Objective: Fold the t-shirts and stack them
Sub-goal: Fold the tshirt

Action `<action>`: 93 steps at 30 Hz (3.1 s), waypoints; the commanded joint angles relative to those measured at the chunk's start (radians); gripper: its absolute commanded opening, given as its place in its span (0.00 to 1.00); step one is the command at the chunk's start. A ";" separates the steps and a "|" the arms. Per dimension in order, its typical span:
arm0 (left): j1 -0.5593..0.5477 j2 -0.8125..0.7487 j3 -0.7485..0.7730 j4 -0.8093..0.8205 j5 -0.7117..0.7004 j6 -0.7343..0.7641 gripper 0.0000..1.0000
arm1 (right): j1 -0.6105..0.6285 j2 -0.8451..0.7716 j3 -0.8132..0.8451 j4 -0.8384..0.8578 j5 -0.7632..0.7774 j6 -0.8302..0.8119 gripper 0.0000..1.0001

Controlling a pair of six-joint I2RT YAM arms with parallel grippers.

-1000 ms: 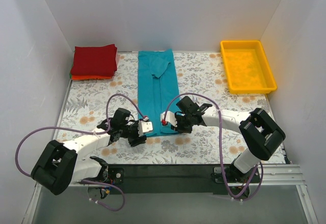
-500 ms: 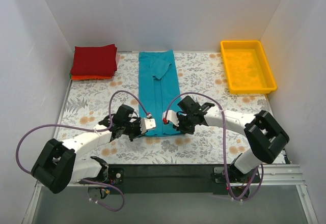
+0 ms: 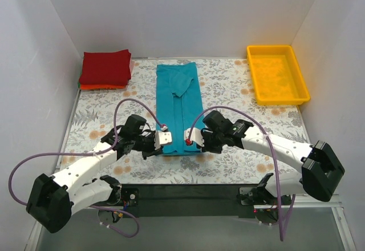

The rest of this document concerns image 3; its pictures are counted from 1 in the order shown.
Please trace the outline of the teal t-shirt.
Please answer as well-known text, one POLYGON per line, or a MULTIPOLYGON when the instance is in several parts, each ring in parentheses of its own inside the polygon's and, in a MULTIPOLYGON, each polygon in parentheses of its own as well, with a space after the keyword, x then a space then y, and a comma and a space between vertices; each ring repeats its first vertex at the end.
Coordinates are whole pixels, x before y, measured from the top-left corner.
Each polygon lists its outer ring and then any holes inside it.
POLYGON ((172 144, 163 148, 167 156, 186 156, 200 152, 186 145, 184 131, 203 112, 195 62, 183 65, 159 64, 156 69, 156 116, 172 134, 172 144))

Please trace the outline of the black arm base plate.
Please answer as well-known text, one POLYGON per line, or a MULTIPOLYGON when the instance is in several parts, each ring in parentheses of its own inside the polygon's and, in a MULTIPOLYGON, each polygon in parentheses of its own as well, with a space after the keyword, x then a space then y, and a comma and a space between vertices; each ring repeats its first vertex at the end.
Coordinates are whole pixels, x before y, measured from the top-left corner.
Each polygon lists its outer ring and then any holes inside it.
POLYGON ((126 184, 117 205, 136 217, 254 218, 255 206, 276 210, 278 202, 262 184, 126 184))

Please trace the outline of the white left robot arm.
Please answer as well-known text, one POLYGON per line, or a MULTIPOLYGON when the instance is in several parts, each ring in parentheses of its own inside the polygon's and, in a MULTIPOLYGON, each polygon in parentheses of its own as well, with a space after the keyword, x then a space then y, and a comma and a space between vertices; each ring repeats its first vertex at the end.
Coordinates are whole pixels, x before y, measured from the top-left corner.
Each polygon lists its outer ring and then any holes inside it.
POLYGON ((144 159, 159 155, 172 143, 166 126, 145 129, 147 121, 131 115, 123 125, 111 129, 87 154, 51 176, 39 175, 33 184, 26 211, 50 233, 60 231, 71 216, 98 203, 117 205, 122 201, 122 184, 110 175, 95 178, 102 169, 131 151, 144 159))

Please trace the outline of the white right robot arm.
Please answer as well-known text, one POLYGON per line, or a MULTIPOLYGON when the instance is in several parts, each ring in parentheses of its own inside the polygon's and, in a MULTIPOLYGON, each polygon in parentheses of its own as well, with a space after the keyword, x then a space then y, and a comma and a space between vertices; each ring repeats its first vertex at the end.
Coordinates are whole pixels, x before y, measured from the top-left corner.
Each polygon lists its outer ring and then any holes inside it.
POLYGON ((201 152, 220 154, 225 145, 258 152, 293 168, 290 173, 266 174, 256 187, 242 195, 247 203, 269 204, 283 196, 304 195, 328 202, 345 170, 329 144, 300 143, 277 135, 263 133, 247 120, 231 122, 220 112, 212 111, 203 118, 205 128, 185 132, 201 152))

